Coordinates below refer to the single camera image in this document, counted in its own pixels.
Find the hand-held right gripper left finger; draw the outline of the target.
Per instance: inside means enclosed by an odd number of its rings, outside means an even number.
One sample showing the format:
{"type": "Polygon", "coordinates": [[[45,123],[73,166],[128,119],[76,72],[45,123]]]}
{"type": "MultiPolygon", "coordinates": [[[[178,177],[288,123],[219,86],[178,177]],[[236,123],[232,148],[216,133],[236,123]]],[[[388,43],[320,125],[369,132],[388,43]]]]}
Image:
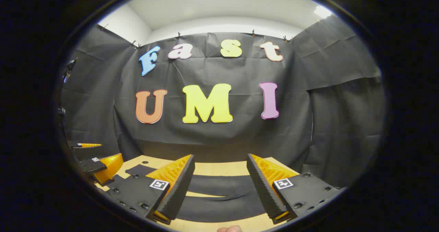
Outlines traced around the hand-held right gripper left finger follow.
{"type": "Polygon", "coordinates": [[[117,182],[107,195],[141,219],[169,225],[177,218],[194,169],[194,156],[187,155],[147,175],[132,174],[117,182]]]}

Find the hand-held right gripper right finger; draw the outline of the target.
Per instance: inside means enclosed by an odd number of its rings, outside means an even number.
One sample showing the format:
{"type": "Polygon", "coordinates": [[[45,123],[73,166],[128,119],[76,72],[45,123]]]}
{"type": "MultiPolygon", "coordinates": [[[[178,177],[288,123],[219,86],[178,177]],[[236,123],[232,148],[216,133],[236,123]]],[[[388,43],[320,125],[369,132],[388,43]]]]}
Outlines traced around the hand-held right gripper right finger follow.
{"type": "Polygon", "coordinates": [[[345,191],[311,172],[299,174],[254,154],[247,155],[247,170],[273,224],[307,216],[345,191]]]}

